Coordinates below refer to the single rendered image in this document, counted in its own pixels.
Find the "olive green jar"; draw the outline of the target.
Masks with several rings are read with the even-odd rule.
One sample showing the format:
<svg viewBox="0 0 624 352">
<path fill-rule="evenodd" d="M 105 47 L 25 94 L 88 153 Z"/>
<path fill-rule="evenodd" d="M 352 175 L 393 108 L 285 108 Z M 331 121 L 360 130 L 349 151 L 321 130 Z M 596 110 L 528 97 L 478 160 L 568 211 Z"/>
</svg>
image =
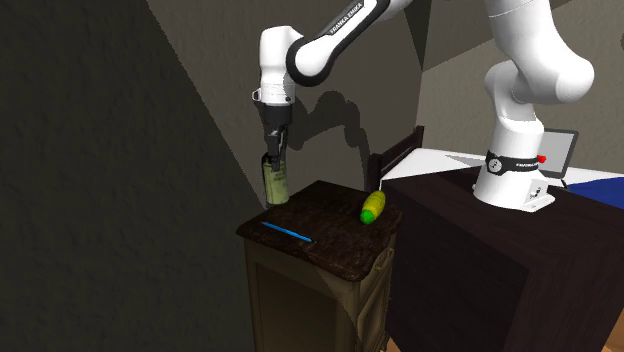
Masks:
<svg viewBox="0 0 624 352">
<path fill-rule="evenodd" d="M 276 206 L 286 203 L 289 200 L 286 162 L 280 160 L 275 170 L 271 158 L 265 153 L 261 165 L 267 204 Z"/>
</svg>

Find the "dark wooden nightstand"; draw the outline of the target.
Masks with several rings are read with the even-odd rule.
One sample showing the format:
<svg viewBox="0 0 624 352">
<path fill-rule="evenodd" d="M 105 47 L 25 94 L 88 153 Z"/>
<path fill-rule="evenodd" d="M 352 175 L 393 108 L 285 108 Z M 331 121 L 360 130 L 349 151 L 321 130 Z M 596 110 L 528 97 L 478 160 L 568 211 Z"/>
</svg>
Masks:
<svg viewBox="0 0 624 352">
<path fill-rule="evenodd" d="M 367 195 L 316 181 L 239 226 L 255 352 L 383 352 L 402 221 L 394 205 L 360 221 Z M 266 221 L 313 240 L 264 226 Z"/>
</svg>

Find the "blue pen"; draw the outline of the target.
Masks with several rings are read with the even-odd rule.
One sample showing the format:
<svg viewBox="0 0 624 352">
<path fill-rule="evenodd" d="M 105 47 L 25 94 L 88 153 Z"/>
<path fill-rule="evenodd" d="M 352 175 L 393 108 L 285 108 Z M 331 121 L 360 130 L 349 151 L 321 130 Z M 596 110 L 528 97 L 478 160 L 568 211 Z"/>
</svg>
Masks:
<svg viewBox="0 0 624 352">
<path fill-rule="evenodd" d="M 293 238 L 296 238 L 296 239 L 299 239 L 299 240 L 302 240 L 302 241 L 305 241 L 305 242 L 308 242 L 308 243 L 313 243 L 313 240 L 311 238 L 307 237 L 307 236 L 298 234 L 298 233 L 296 233 L 294 231 L 285 229 L 283 227 L 277 226 L 275 224 L 272 224 L 272 223 L 269 223 L 269 222 L 266 222 L 266 221 L 263 221 L 261 223 L 264 226 L 266 226 L 266 227 L 268 227 L 270 229 L 276 230 L 276 231 L 278 231 L 280 233 L 283 233 L 283 234 L 286 234 L 286 235 L 288 235 L 290 237 L 293 237 Z"/>
</svg>

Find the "yellow and green corn cob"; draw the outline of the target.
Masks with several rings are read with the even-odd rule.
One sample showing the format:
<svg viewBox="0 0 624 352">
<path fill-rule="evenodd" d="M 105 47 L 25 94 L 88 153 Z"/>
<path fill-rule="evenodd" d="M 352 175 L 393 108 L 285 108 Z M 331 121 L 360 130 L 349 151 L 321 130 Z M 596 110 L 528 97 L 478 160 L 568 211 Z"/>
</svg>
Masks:
<svg viewBox="0 0 624 352">
<path fill-rule="evenodd" d="M 364 201 L 360 212 L 363 224 L 373 223 L 383 212 L 386 204 L 385 193 L 381 190 L 372 192 Z"/>
</svg>

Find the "dark robot stand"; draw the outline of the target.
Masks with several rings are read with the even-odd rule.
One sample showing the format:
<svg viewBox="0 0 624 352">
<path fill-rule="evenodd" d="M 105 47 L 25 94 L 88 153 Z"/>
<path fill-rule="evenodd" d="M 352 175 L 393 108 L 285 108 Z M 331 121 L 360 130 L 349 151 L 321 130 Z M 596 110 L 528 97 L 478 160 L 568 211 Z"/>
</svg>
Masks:
<svg viewBox="0 0 624 352">
<path fill-rule="evenodd" d="M 388 331 L 400 352 L 601 352 L 624 309 L 624 210 L 555 190 L 477 200 L 473 168 L 387 180 L 400 208 Z"/>
</svg>

